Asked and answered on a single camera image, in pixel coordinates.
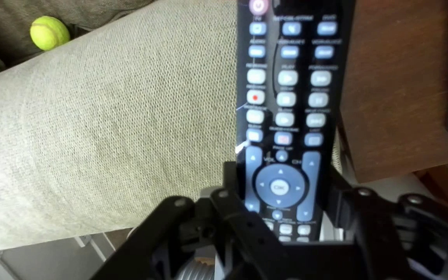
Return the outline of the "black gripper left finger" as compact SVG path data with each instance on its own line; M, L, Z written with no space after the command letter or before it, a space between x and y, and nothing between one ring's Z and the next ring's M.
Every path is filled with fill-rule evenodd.
M276 276L282 245L241 203L235 162L224 164L223 179L207 198L164 199L91 280L176 280L207 248L217 251L226 280Z

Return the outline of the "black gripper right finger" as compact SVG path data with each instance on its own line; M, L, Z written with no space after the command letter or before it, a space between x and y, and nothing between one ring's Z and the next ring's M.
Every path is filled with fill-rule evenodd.
M448 280L448 206L417 193L395 201L327 175L324 210L346 232L329 246L335 276L347 280Z

